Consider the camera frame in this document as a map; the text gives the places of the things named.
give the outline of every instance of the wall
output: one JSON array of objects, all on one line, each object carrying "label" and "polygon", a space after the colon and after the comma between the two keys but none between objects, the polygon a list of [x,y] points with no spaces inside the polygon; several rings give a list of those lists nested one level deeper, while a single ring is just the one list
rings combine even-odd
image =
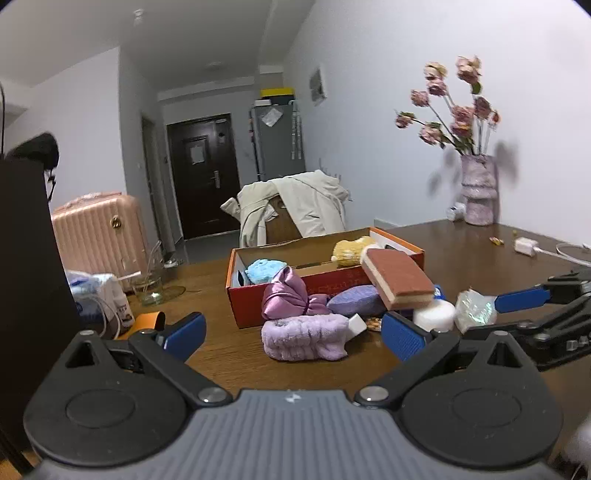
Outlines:
[{"label": "wall", "polygon": [[250,129],[248,112],[256,98],[258,94],[252,88],[237,88],[224,93],[208,92],[205,95],[184,97],[176,102],[168,100],[161,102],[164,123],[170,125],[185,120],[230,113],[240,185],[248,185],[257,181],[255,157],[248,132]]},{"label": "wall", "polygon": [[282,73],[259,73],[256,77],[256,86],[259,90],[264,88],[283,87]]},{"label": "wall", "polygon": [[119,48],[82,61],[33,89],[6,131],[7,147],[44,131],[60,149],[51,208],[90,192],[126,192],[119,130]]},{"label": "wall", "polygon": [[156,126],[157,156],[160,162],[155,172],[156,175],[151,180],[157,195],[156,208],[161,207],[158,216],[161,239],[166,250],[172,251],[174,250],[174,241],[181,237],[181,232],[170,168],[167,163],[162,110],[156,98],[156,91],[137,71],[123,51],[119,68],[121,147],[127,192],[139,200],[147,241],[149,245],[154,245],[158,241],[158,232],[154,222],[146,177],[142,140],[142,117],[145,117]]},{"label": "wall", "polygon": [[[470,102],[455,78],[457,55],[483,61],[483,94],[502,123],[498,156],[503,223],[591,242],[588,218],[591,18],[571,0],[317,0],[286,60],[299,93],[308,168],[340,174],[352,192],[349,226],[374,218],[409,224],[440,219],[458,191],[458,159],[401,131],[394,109],[412,110],[423,65],[450,69],[456,103]],[[308,80],[324,67],[328,99],[313,106]],[[435,100],[444,113],[445,105]]]}]

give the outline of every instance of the dark wooden door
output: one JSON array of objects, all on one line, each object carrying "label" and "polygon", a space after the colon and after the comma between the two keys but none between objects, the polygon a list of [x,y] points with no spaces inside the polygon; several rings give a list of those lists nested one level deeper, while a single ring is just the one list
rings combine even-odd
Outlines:
[{"label": "dark wooden door", "polygon": [[220,210],[240,191],[230,115],[169,125],[168,141],[184,237],[239,229]]}]

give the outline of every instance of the brown sponge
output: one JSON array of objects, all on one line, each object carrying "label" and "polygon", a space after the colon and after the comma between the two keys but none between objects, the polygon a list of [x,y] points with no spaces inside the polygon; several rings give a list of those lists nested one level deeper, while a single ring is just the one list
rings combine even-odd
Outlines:
[{"label": "brown sponge", "polygon": [[371,248],[361,266],[388,310],[421,308],[433,299],[433,283],[404,252]]}]

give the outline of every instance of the white plug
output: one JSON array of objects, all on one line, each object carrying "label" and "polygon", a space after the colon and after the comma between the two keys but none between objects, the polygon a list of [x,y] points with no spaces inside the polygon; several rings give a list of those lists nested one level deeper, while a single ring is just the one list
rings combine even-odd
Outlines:
[{"label": "white plug", "polygon": [[515,239],[515,251],[519,254],[527,255],[528,257],[535,257],[538,244],[539,243],[536,240],[520,236]]}]

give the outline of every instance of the purple satin bag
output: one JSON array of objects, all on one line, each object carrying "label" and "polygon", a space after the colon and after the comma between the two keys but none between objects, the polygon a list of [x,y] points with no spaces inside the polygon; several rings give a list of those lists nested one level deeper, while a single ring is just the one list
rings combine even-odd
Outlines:
[{"label": "purple satin bag", "polygon": [[262,298],[262,317],[280,320],[301,315],[327,315],[329,296],[316,293],[308,296],[304,281],[291,267],[281,270],[265,289]]}]

